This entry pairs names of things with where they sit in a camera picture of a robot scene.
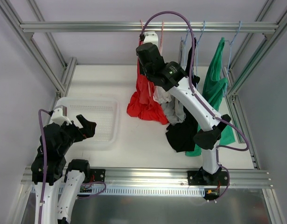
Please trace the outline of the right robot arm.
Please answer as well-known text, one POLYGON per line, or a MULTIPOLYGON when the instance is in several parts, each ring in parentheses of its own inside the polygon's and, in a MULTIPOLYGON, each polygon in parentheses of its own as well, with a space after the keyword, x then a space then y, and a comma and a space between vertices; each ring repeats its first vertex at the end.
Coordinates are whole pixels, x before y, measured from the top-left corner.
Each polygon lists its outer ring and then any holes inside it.
POLYGON ((178 99, 200 125, 193 140, 202 149, 203 164, 194 179, 199 184, 215 185, 222 171, 217 162, 217 146, 230 116, 220 114, 203 98, 177 62, 164 62, 155 44, 138 46, 136 55, 147 79, 178 99))

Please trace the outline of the red tank top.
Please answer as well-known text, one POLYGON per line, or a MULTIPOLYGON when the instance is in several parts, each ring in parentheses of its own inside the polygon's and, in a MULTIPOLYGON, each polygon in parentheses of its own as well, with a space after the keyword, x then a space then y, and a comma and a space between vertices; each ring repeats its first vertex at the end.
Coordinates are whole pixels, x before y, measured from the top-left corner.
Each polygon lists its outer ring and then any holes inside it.
POLYGON ((126 108, 130 117, 141 120, 156 121, 162 125, 168 124, 168 120, 159 103, 154 101, 155 85, 144 76, 141 64, 137 62, 136 91, 132 94, 126 108))

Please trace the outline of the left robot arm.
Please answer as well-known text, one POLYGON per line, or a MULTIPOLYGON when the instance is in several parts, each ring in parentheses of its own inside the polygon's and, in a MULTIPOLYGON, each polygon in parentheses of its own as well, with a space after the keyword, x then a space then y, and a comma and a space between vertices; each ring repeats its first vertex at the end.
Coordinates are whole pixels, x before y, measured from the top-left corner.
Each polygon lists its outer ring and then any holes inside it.
POLYGON ((41 127, 41 144, 31 165, 36 191, 36 224, 69 224, 80 187, 91 180, 88 160, 73 159, 67 163, 65 159, 74 143, 95 135, 95 122, 81 114, 76 118, 81 127, 66 121, 41 127))

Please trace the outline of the white tank top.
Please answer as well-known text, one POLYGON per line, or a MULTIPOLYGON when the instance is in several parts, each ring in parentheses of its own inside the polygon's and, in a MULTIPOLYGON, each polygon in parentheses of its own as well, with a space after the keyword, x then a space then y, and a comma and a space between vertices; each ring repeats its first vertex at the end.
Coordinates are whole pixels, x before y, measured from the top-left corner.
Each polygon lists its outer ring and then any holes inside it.
POLYGON ((160 86, 154 87, 153 100, 158 104, 169 103, 172 100, 171 95, 160 86))

